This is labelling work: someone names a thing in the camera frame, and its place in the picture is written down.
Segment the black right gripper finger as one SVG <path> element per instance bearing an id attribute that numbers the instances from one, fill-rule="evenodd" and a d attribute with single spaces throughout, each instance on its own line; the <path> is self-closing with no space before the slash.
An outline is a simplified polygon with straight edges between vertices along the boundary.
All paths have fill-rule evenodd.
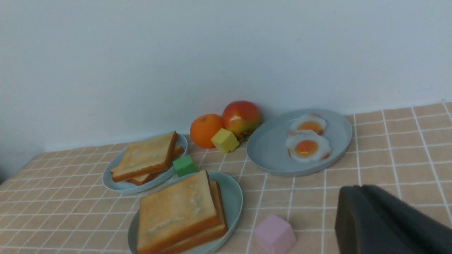
<path id="1" fill-rule="evenodd" d="M 335 235 L 341 254 L 450 254 L 452 231 L 376 185 L 339 190 Z"/>

